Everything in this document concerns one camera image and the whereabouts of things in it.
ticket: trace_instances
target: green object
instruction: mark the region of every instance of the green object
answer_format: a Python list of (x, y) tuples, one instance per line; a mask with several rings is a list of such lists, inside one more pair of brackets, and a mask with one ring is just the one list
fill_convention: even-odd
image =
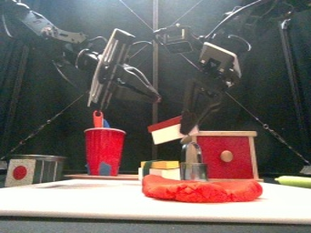
[(311, 177), (282, 176), (276, 179), (281, 185), (311, 188)]

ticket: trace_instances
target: red handle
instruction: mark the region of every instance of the red handle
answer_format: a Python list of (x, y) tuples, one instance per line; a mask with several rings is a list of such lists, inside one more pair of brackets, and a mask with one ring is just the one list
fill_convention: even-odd
[(93, 120), (94, 120), (95, 127), (103, 127), (103, 112), (102, 111), (98, 111), (98, 110), (94, 111)]

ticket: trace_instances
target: red circle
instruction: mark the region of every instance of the red circle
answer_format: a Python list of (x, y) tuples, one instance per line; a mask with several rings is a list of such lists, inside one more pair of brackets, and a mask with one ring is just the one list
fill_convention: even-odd
[(14, 178), (23, 179), (27, 175), (27, 168), (25, 166), (18, 166), (14, 169)]

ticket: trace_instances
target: metal rod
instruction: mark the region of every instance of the metal rod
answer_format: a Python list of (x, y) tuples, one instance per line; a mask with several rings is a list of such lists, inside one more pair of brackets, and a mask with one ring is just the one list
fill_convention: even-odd
[(11, 138), (11, 132), (13, 132), (13, 127), (14, 127), (14, 120), (15, 120), (15, 115), (17, 115), (17, 110), (18, 110), (18, 104), (21, 101), (21, 89), (22, 89), (23, 77), (25, 77), (25, 72), (26, 72), (26, 64), (27, 64), (27, 59), (29, 59), (29, 55), (30, 55), (30, 47), (29, 46), (22, 46), (21, 49), (22, 49), (22, 53), (21, 53), (19, 70), (18, 70), (15, 86), (14, 86), (13, 100), (11, 100), (10, 108), (9, 108), (9, 112), (7, 112), (7, 122), (6, 122), (5, 136), (3, 136), (3, 142), (2, 142), (3, 151), (7, 151), (7, 148), (9, 148), (9, 141)]
[(298, 76), (297, 76), (297, 72), (294, 68), (294, 62), (293, 62), (290, 27), (292, 27), (290, 19), (286, 19), (284, 22), (280, 23), (281, 41), (282, 41), (282, 48), (284, 48), (285, 59), (286, 59), (288, 70), (289, 70), (289, 79), (292, 83), (292, 94), (293, 94), (293, 101), (296, 105), (298, 127), (300, 127), (304, 150), (306, 152), (310, 150), (310, 139), (309, 139), (306, 123), (305, 123), (306, 121), (305, 121), (304, 101), (301, 98), (301, 91), (300, 91), (300, 80), (298, 80)]
[[(154, 31), (159, 28), (159, 2), (154, 0)], [(158, 73), (159, 73), (159, 47), (158, 43), (154, 41), (154, 88), (158, 90)], [(153, 104), (153, 124), (158, 123), (158, 103)], [(158, 146), (153, 144), (153, 160), (158, 159)]]

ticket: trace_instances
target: metal pole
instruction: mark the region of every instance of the metal pole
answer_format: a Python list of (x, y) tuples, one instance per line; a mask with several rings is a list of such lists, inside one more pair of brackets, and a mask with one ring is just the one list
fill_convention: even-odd
[(301, 98), (301, 91), (300, 91), (300, 80), (296, 73), (296, 67), (294, 67), (293, 55), (292, 55), (290, 25), (292, 25), (290, 19), (286, 19), (284, 22), (281, 22), (280, 33), (281, 33), (281, 41), (282, 41), (284, 53), (286, 58), (288, 70), (289, 70), (289, 78), (292, 83), (292, 94), (296, 105), (296, 113), (298, 119), (302, 145), (305, 152), (308, 152), (310, 150), (310, 139), (306, 129), (304, 101)]
[[(159, 2), (154, 0), (154, 31), (159, 28)], [(154, 87), (158, 90), (158, 68), (159, 68), (159, 47), (158, 43), (154, 41)], [(158, 123), (158, 103), (153, 105), (153, 124)], [(153, 145), (153, 159), (158, 158), (158, 147)]]
[[(34, 10), (38, 10), (39, 6), (41, 6), (41, 1), (39, 0), (34, 1), (31, 8)], [(7, 111), (7, 121), (6, 121), (5, 132), (3, 132), (3, 141), (0, 143), (2, 150), (5, 153), (9, 152), (9, 142), (11, 139), (14, 120), (15, 120), (15, 115), (17, 115), (17, 111), (18, 111), (18, 104), (21, 101), (22, 83), (23, 83), (25, 73), (26, 73), (26, 69), (27, 69), (27, 60), (29, 60), (29, 56), (30, 56), (30, 52), (31, 52), (30, 47), (27, 45), (21, 44), (19, 41), (14, 41), (13, 43), (15, 44), (15, 48), (13, 48), (13, 49), (18, 49), (18, 51), (21, 50), (21, 61), (18, 64), (19, 69), (18, 69), (18, 73), (15, 75), (17, 79), (15, 79), (15, 84), (14, 84), (10, 107), (9, 107), (9, 111)]]

